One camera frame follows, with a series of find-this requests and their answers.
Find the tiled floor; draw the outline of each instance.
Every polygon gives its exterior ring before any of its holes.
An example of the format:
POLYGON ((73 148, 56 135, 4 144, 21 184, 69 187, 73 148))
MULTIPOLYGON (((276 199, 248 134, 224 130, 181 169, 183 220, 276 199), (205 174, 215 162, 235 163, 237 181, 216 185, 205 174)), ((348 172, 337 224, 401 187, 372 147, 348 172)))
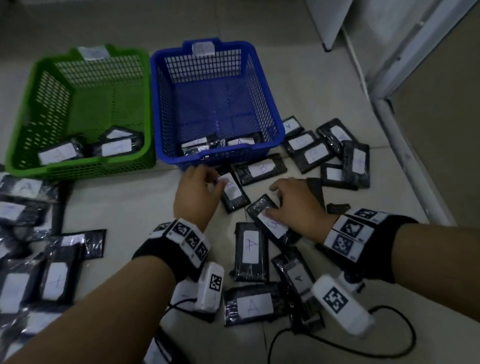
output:
MULTIPOLYGON (((370 144, 372 186, 358 192, 324 188, 327 203, 350 203, 405 214, 427 222, 388 141, 360 89, 347 50, 339 41, 324 53, 301 0, 116 0, 79 1, 21 8, 0 19, 0 161, 4 160, 29 68, 46 54, 70 47, 109 42, 144 47, 149 52, 177 47, 185 39, 218 36, 247 40, 257 49, 280 115, 296 115, 306 129, 339 117, 362 142, 370 144)), ((286 158, 285 176, 299 177, 286 158)), ((315 177, 319 170, 307 176, 315 177)), ((108 229, 103 259, 84 264, 77 299, 110 277, 160 222, 172 218, 176 169, 78 182, 67 208, 64 231, 108 229)), ((273 181, 245 188, 254 201, 273 181)), ((234 261, 235 223, 245 211, 227 215, 222 206, 207 229, 210 259, 224 266, 234 261)), ((299 249, 316 277, 337 269, 302 239, 299 249)), ((270 243, 270 257, 278 250, 270 243)), ((278 279, 271 267, 271 279, 278 279)), ((233 282, 226 275, 225 287, 233 282)), ((365 307, 391 304, 412 321, 419 336, 414 353, 402 363, 468 362, 480 352, 474 338, 478 324, 399 286, 368 282, 359 300, 365 307), (440 322, 447 327, 440 328, 440 322)), ((349 337, 329 317, 323 337, 357 349, 386 352, 408 343, 408 333, 393 315, 379 314, 377 328, 365 340, 349 337)), ((223 308, 213 324, 170 312, 162 326, 195 363, 264 363, 274 334, 288 325, 280 319, 223 328, 223 308)), ((275 363, 370 363, 306 337, 285 334, 275 346, 275 363)))

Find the left hand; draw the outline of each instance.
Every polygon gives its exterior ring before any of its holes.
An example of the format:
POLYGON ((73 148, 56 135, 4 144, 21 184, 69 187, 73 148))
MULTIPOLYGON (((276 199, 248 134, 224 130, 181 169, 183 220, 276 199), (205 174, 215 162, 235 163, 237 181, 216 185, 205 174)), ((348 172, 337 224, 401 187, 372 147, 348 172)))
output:
POLYGON ((227 184, 219 180, 213 192, 207 189, 207 183, 213 183, 218 177, 218 172, 206 165, 190 166, 180 179, 173 215, 176 219, 182 218, 195 224, 204 232, 210 219, 220 202, 220 197, 227 184))

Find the forearm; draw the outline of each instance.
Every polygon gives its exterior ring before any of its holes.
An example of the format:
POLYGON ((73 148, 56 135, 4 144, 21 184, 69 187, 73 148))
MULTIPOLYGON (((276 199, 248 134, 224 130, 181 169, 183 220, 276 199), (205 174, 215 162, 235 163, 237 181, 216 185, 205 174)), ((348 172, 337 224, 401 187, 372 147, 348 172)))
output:
POLYGON ((405 224, 395 237, 392 268, 398 284, 480 322, 477 229, 405 224))
POLYGON ((159 258, 134 259, 6 363, 140 363, 175 284, 159 258))

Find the white tracker device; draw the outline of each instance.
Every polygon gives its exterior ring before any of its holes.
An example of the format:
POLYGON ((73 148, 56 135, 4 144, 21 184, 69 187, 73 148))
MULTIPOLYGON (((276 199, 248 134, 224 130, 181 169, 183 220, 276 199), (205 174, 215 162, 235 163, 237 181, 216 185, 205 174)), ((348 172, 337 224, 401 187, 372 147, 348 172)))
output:
POLYGON ((198 295, 195 311, 215 313, 220 308, 222 297, 223 276, 225 270, 220 264, 208 262, 205 264, 198 280, 198 295))
POLYGON ((314 283, 312 293, 349 334, 363 336, 375 323, 350 292, 328 274, 314 283))

